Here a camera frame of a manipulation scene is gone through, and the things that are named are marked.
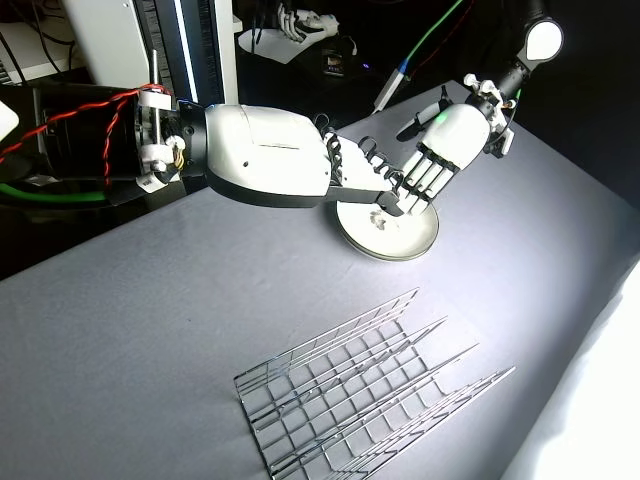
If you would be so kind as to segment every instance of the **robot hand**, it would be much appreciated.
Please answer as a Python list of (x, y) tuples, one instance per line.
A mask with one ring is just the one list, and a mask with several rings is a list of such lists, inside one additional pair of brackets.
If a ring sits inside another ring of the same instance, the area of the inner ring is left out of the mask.
[(338, 21), (333, 15), (318, 15), (310, 10), (290, 10), (284, 3), (278, 6), (280, 30), (294, 42), (312, 37), (315, 43), (338, 33)]

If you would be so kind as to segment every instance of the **white cable connector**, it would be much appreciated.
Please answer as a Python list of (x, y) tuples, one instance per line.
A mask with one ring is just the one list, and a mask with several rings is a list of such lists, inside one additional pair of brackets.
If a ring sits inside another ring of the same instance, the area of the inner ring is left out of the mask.
[(373, 110), (372, 115), (384, 110), (384, 107), (387, 106), (387, 103), (389, 103), (391, 97), (393, 97), (393, 95), (396, 93), (396, 90), (398, 90), (398, 87), (402, 83), (402, 80), (404, 80), (404, 73), (400, 72), (400, 70), (396, 68), (389, 77), (389, 80), (387, 80), (387, 83), (378, 95), (378, 98), (376, 98), (376, 101), (373, 102), (375, 109)]

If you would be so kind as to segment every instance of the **metal frame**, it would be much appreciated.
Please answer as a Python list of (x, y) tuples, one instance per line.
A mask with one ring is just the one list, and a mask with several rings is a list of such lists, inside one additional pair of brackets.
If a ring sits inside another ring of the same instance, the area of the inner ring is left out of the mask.
[(235, 378), (272, 479), (369, 478), (513, 371), (444, 394), (435, 375), (477, 345), (429, 367), (416, 346), (446, 318), (407, 334), (400, 319), (417, 292)]

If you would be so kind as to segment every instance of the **wire grid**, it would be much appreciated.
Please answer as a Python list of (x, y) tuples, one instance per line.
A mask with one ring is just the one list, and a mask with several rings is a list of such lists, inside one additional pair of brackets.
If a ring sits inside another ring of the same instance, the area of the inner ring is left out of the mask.
[(254, 439), (275, 480), (363, 479), (509, 371), (429, 402), (434, 375), (474, 347), (428, 367), (399, 320), (418, 289), (235, 378)]

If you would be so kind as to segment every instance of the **plate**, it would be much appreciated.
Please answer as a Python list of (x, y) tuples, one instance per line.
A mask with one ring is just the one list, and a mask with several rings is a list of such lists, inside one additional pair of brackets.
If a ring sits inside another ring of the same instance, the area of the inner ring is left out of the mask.
[(336, 212), (347, 240), (382, 260), (412, 260), (424, 254), (438, 235), (438, 214), (429, 205), (420, 215), (393, 217), (378, 205), (337, 202)]

